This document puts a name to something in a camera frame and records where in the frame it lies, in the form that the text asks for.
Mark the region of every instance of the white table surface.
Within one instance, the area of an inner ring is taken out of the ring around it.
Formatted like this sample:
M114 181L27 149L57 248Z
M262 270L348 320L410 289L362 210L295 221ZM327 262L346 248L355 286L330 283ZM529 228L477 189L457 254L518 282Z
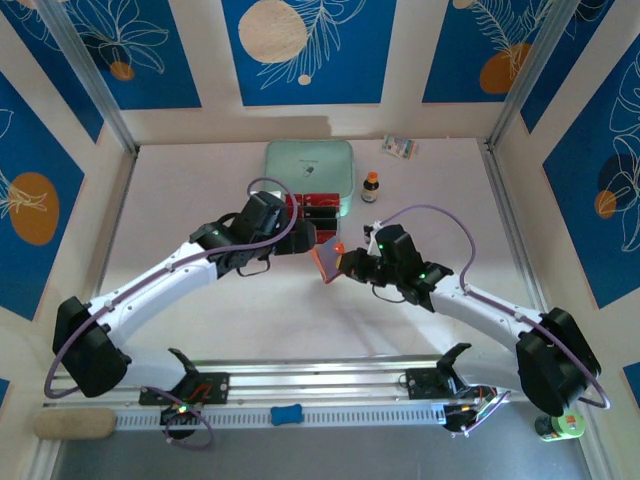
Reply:
M420 141L413 159L380 152L380 140L356 140L357 192L341 221L348 249L362 246L362 226L415 203L433 203L471 229L478 259L468 280L529 305L516 271L475 139ZM201 224L238 211L245 185L263 171L265 143L152 145L141 148L107 265L111 291L166 258ZM380 175L373 204L358 193L369 170ZM448 218L415 211L399 219L423 259L459 272L469 256ZM397 295L390 288L381 291ZM131 339L177 347L198 359L338 358L442 353L458 342L502 348L461 322L409 304L392 305L370 287L341 277L324 285L309 254L274 257L270 272L230 273L149 321Z

